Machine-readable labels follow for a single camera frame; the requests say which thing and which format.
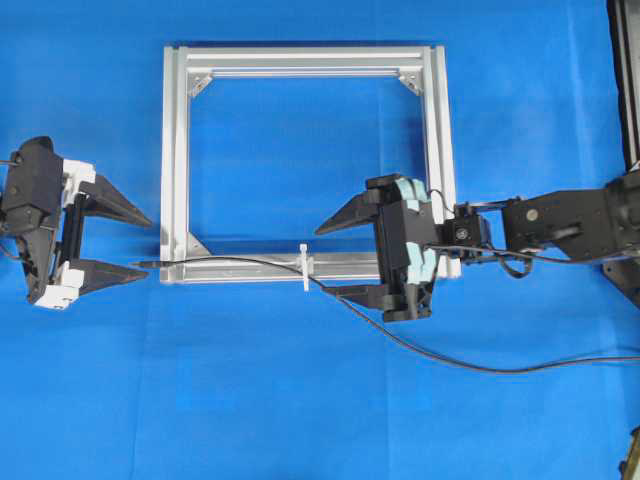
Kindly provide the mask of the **right black teal gripper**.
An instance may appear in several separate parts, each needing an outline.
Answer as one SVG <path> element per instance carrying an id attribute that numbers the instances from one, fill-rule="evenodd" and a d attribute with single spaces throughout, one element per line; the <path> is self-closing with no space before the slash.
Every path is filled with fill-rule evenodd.
<path id="1" fill-rule="evenodd" d="M 315 230 L 316 235 L 373 223 L 381 284 L 325 286 L 335 298 L 382 311 L 385 323 L 431 315 L 444 227 L 436 222 L 437 189 L 399 174 L 366 181 L 355 195 Z"/>

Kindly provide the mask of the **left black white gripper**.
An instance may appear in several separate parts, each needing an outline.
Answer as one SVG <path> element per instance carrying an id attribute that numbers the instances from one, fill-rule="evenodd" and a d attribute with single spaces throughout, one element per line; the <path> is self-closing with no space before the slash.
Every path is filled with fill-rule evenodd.
<path id="1" fill-rule="evenodd" d="M 30 304 L 64 310 L 80 295 L 148 277 L 146 271 L 97 260 L 55 264 L 61 215 L 81 193 L 86 196 L 86 216 L 140 227 L 152 225 L 108 179 L 96 175 L 93 165 L 57 155 L 48 136 L 25 141 L 8 164 L 1 195 L 1 233 L 16 242 Z"/>

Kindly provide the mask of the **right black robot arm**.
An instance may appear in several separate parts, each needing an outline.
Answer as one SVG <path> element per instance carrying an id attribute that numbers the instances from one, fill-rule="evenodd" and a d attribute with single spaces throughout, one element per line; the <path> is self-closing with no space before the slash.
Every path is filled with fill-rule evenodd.
<path id="1" fill-rule="evenodd" d="M 382 312 L 386 322 L 431 314 L 441 258 L 497 262 L 510 276 L 529 275 L 540 252 L 556 248 L 564 264 L 599 264 L 633 304 L 639 302 L 639 176 L 600 189 L 561 190 L 530 199 L 460 203 L 435 218 L 435 190 L 399 174 L 367 180 L 321 224 L 319 235 L 370 224 L 380 282 L 331 287 L 329 293 Z"/>

